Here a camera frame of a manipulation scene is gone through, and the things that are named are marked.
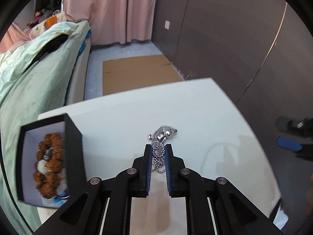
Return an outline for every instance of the pink curtain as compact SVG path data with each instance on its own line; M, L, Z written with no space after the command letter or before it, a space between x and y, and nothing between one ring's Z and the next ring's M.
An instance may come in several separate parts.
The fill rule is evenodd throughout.
M128 0L126 41L150 40L156 0Z
M5 53L9 49L15 50L34 38L35 37L31 34L24 33L18 25L13 22L0 42L0 53Z
M64 0L69 21L88 20L92 45L151 39L154 5L155 0Z

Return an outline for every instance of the wall outlet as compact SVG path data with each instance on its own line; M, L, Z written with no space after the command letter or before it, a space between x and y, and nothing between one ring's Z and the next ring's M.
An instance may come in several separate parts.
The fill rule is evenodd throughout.
M169 29L170 28L170 22L165 20L165 26L164 26L165 29Z

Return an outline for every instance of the orange bag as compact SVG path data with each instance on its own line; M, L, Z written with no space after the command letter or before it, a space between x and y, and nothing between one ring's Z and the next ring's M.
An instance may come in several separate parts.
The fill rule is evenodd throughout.
M51 26L57 23L57 16L51 16L46 19L46 29L49 29Z

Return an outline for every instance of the gray floor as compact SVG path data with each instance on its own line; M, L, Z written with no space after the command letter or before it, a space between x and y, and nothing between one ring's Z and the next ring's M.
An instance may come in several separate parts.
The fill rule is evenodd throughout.
M112 45L109 47L91 47L88 60L85 100L102 96L102 62L134 56L148 56L162 54L151 42L135 42L126 45Z

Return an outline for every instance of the blue gripper pad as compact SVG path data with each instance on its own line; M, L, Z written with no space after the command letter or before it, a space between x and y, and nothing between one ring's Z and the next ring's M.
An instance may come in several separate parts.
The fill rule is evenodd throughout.
M300 144L299 142L282 136L277 138L276 145L278 147L288 149L294 152L298 152L302 149L302 144Z
M164 165L165 165L168 195L171 196L172 195L172 176L171 176L170 163L168 160L167 146L165 146Z
M152 171L152 146L150 148L148 167L146 173L146 194L149 195L150 184L151 184L151 171Z

